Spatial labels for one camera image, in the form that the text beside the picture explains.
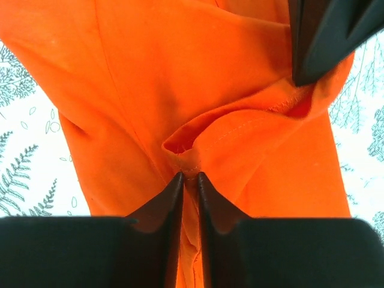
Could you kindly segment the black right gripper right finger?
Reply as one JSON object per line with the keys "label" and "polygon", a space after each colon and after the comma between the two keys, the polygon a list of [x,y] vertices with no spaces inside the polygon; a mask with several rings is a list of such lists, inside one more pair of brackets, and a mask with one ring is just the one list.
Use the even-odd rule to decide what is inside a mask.
{"label": "black right gripper right finger", "polygon": [[199,173],[205,287],[383,286],[383,245],[355,218],[253,218]]}

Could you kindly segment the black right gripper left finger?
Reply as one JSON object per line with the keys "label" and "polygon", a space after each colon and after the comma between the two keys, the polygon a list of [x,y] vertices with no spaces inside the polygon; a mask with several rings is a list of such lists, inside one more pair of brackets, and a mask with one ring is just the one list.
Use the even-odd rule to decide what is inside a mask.
{"label": "black right gripper left finger", "polygon": [[175,287],[182,173],[126,217],[1,219],[2,287]]}

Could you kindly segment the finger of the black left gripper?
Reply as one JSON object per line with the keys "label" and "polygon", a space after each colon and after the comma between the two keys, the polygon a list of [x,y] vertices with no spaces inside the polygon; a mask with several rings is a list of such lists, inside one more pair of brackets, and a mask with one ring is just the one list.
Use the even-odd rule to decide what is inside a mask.
{"label": "finger of the black left gripper", "polygon": [[341,62],[364,41],[383,29],[383,1],[336,1],[328,26],[331,47]]}
{"label": "finger of the black left gripper", "polygon": [[318,81],[338,63],[328,21],[336,1],[289,1],[292,78],[296,86]]}

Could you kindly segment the orange t-shirt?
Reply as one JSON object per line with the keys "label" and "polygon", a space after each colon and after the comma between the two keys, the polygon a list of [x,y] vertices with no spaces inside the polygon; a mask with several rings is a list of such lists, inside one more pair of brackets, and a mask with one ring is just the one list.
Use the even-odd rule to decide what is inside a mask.
{"label": "orange t-shirt", "polygon": [[2,1],[92,215],[185,175],[178,287],[202,287],[197,174],[252,217],[350,217],[328,115],[353,65],[292,82],[287,1]]}

